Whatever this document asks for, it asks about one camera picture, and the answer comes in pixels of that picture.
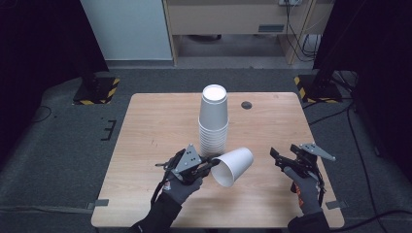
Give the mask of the light wooden desk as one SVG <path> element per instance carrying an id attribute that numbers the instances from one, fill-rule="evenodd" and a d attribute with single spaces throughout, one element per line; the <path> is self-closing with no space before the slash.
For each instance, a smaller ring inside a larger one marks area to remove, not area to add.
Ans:
<path id="1" fill-rule="evenodd" d="M 321 35 L 335 0 L 162 0 L 173 60 L 187 35 L 275 34 L 289 64 L 307 35 Z"/>

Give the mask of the grey tape strip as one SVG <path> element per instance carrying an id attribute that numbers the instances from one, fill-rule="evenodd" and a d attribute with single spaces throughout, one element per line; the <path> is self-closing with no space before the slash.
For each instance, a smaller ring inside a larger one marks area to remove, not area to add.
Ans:
<path id="1" fill-rule="evenodd" d="M 95 207 L 105 207 L 108 206 L 109 199 L 97 199 L 94 202 L 89 202 L 86 205 L 88 210 L 94 210 Z"/>
<path id="2" fill-rule="evenodd" d="M 348 207 L 348 204 L 345 201 L 329 201 L 326 202 L 326 206 L 329 210 L 333 210 L 333 209 L 345 209 Z"/>

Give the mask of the white paper cup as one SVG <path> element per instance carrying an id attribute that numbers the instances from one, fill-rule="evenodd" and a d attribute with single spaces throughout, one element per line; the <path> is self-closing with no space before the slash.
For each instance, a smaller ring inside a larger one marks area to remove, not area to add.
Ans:
<path id="1" fill-rule="evenodd" d="M 221 161 L 211 169 L 215 181 L 224 187 L 231 187 L 253 164 L 254 156 L 247 148 L 232 150 L 219 156 Z"/>

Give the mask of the person's left hand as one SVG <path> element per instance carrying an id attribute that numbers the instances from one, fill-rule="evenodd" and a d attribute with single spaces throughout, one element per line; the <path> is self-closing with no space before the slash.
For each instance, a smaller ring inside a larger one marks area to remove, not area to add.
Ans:
<path id="1" fill-rule="evenodd" d="M 196 179 L 192 184 L 182 184 L 174 175 L 169 175 L 163 185 L 162 192 L 182 205 L 195 191 L 200 189 L 202 184 L 201 178 Z"/>

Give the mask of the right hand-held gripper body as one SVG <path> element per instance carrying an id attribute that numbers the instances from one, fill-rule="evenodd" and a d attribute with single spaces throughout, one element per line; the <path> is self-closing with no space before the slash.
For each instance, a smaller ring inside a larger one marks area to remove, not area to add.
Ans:
<path id="1" fill-rule="evenodd" d="M 287 165 L 281 166 L 281 170 L 284 172 L 286 167 L 291 167 L 301 178 L 312 177 L 320 182 L 323 178 L 319 170 L 318 158 L 335 161 L 336 157 L 321 149 L 315 143 L 300 144 L 298 147 L 305 150 L 306 154 L 303 157 L 296 157 L 296 159 L 285 158 Z"/>

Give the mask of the striped black stand base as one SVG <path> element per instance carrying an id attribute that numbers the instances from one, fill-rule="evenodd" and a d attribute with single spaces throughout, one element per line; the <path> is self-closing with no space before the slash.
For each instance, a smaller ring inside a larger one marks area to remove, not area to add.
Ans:
<path id="1" fill-rule="evenodd" d="M 74 105 L 108 104 L 120 83 L 114 77 L 82 78 L 82 83 L 73 97 Z"/>
<path id="2" fill-rule="evenodd" d="M 342 101 L 338 87 L 330 81 L 323 82 L 316 75 L 298 75 L 293 80 L 304 103 L 338 103 Z"/>

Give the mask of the white panel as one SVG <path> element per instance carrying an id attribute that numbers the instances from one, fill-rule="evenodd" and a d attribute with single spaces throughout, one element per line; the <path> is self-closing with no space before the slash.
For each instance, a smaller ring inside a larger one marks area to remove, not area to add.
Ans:
<path id="1" fill-rule="evenodd" d="M 81 0 L 106 60 L 171 60 L 162 0 Z"/>

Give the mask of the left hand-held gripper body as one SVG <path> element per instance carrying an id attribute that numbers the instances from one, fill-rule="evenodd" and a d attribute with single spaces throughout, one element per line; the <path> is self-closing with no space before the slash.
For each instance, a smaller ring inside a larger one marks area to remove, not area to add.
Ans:
<path id="1" fill-rule="evenodd" d="M 207 165 L 206 157 L 199 155 L 192 144 L 186 149 L 178 151 L 173 157 L 164 163 L 158 163 L 162 167 L 164 175 L 161 184 L 165 184 L 169 175 L 174 175 L 182 184 L 192 184 L 196 179 L 193 173 L 202 166 Z"/>

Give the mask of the stack of white cups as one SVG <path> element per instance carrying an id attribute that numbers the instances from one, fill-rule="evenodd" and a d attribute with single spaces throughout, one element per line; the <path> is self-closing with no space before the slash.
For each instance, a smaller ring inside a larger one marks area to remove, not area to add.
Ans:
<path id="1" fill-rule="evenodd" d="M 203 89 L 198 125 L 201 154 L 222 154 L 228 128 L 227 93 L 223 86 L 209 84 Z"/>

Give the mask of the person's right hand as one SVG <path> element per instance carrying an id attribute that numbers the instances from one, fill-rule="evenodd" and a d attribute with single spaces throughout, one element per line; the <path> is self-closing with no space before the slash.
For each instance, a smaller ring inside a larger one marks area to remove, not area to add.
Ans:
<path id="1" fill-rule="evenodd" d="M 286 167 L 284 173 L 295 185 L 298 205 L 303 214 L 306 216 L 320 213 L 322 208 L 318 201 L 318 181 L 314 178 L 301 178 L 291 167 Z"/>

